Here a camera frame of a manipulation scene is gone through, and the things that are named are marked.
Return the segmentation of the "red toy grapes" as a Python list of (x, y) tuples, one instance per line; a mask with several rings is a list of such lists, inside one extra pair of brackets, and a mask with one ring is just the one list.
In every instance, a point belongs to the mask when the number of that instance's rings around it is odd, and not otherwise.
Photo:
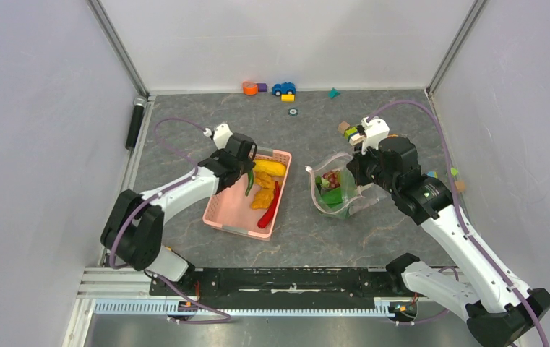
[(328, 171), (322, 175), (321, 186), (324, 189), (336, 189), (340, 186), (340, 171)]

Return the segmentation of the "red toy chili pepper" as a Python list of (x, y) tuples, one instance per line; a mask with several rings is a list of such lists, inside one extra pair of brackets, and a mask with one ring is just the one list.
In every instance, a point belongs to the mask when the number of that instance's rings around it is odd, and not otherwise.
[(275, 217), (275, 211), (276, 211), (276, 208), (278, 206), (278, 201), (280, 199), (280, 194), (281, 194), (280, 184), (279, 184), (278, 181), (275, 181), (275, 189), (274, 189), (273, 200), (272, 200), (270, 206), (268, 207), (267, 211), (265, 212), (265, 214), (257, 222), (257, 227), (258, 228), (261, 228), (261, 229), (266, 228), (271, 223), (273, 218)]

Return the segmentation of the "clear dotted zip top bag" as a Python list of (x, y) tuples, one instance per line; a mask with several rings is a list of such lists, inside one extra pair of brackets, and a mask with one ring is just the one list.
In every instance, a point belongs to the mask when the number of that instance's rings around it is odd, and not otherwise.
[(358, 186), (347, 164), (349, 153), (335, 153), (321, 163), (306, 166), (311, 201), (325, 217), (346, 219), (386, 198), (375, 185)]

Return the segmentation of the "green toy bok choy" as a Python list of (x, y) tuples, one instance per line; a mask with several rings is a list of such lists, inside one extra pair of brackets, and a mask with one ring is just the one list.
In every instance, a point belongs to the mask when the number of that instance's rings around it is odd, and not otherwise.
[(316, 188), (315, 200), (318, 211), (326, 217), (346, 219), (349, 217), (348, 206), (343, 199), (341, 185), (336, 189), (324, 189), (321, 186), (321, 176), (314, 180)]

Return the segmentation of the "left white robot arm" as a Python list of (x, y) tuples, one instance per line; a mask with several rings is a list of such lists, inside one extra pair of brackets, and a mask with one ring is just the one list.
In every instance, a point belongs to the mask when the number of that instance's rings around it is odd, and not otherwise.
[(163, 227), (189, 206), (232, 187), (254, 167), (257, 145), (245, 134), (233, 133), (218, 142), (217, 150), (193, 171), (170, 184), (143, 193), (127, 189), (118, 196), (100, 236), (110, 252), (110, 266), (119, 257), (136, 271), (167, 278), (177, 294), (195, 285), (190, 264), (162, 244)]

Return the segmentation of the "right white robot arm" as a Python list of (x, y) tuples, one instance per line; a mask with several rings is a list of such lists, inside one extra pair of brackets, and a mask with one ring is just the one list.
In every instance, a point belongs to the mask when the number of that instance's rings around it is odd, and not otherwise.
[(455, 206), (446, 185), (422, 172), (416, 146), (406, 137), (386, 137), (376, 147), (357, 144), (347, 165), (359, 186), (374, 184), (395, 206), (448, 253), (468, 279), (464, 285), (405, 253), (385, 276), (395, 295), (421, 294), (456, 314), (481, 346), (512, 346), (539, 328), (550, 293), (530, 288), (503, 264)]

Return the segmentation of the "orange toy ginger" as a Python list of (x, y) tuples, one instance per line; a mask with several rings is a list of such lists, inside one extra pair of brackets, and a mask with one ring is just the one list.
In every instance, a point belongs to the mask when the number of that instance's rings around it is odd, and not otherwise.
[(267, 173), (255, 172), (254, 183), (257, 184), (260, 189), (254, 195), (250, 208), (253, 210), (267, 209), (274, 199), (275, 181)]

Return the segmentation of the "pink perforated plastic basket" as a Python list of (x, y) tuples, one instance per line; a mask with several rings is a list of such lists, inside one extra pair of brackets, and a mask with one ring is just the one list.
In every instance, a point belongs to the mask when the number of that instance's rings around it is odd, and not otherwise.
[(246, 197), (244, 194), (247, 185), (246, 175), (243, 175), (232, 187), (212, 196), (208, 200), (207, 207), (202, 216), (202, 221), (207, 226), (220, 231), (247, 236), (261, 241), (268, 241), (275, 227), (275, 221), (291, 167), (292, 155), (282, 150), (259, 148), (255, 159), (277, 161), (283, 163), (287, 167), (287, 172), (284, 177), (271, 176), (274, 181), (279, 182), (281, 188), (275, 217), (271, 223), (263, 229), (257, 227), (257, 222), (265, 214), (267, 209), (253, 210), (250, 208), (254, 195), (259, 191), (260, 187), (254, 183), (249, 196)]

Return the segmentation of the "yellow toy squash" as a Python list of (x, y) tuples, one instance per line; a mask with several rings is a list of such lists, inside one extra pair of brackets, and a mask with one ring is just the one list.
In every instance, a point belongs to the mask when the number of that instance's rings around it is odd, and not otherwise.
[(254, 161), (254, 171), (269, 176), (284, 177), (287, 167), (277, 161), (257, 159)]

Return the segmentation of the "green white stacked toy bricks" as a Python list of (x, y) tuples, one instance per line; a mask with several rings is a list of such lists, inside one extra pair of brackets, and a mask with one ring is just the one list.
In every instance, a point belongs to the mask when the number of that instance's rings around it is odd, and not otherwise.
[(343, 121), (338, 125), (338, 131), (352, 146), (355, 146), (366, 139), (364, 128), (360, 124), (350, 125), (348, 122)]

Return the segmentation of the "small wooden cube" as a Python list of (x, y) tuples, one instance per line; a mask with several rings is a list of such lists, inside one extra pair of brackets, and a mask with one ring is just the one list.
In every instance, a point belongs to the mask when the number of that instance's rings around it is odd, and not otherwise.
[(458, 194), (462, 194), (467, 190), (467, 185), (463, 180), (455, 181), (455, 188)]

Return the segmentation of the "orange toy block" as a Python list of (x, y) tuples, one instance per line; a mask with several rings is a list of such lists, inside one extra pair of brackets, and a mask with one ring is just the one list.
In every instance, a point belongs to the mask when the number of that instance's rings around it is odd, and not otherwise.
[(241, 88), (244, 95), (256, 95), (259, 92), (259, 86), (257, 83), (250, 82), (250, 81), (243, 81), (241, 84)]

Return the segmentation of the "yellow toy block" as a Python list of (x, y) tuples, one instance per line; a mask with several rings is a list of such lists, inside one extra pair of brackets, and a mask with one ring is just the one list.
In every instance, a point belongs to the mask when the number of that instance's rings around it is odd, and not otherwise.
[(282, 100), (282, 102), (293, 103), (295, 101), (295, 95), (293, 94), (281, 95), (280, 99)]

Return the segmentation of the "teal toy triangle block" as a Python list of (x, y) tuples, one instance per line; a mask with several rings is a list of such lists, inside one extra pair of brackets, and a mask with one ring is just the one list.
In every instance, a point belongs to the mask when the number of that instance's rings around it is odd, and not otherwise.
[(330, 99), (336, 98), (339, 95), (340, 95), (340, 92), (335, 88), (332, 88), (331, 91), (329, 91), (329, 93), (328, 93), (328, 97)]

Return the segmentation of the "blue toy car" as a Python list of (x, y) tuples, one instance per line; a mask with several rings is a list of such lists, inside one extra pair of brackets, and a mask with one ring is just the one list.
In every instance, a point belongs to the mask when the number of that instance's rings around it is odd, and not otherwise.
[(295, 95), (296, 86), (292, 82), (277, 83), (272, 86), (271, 93), (277, 97), (280, 97), (281, 95)]

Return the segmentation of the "black silver microphone on rail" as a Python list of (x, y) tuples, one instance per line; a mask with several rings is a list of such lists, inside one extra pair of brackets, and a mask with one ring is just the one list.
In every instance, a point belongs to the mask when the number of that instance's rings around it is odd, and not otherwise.
[(137, 139), (141, 130), (142, 120), (147, 105), (147, 99), (144, 96), (137, 96), (133, 101), (132, 116), (129, 122), (129, 130), (126, 136), (125, 148), (127, 150), (135, 149)]

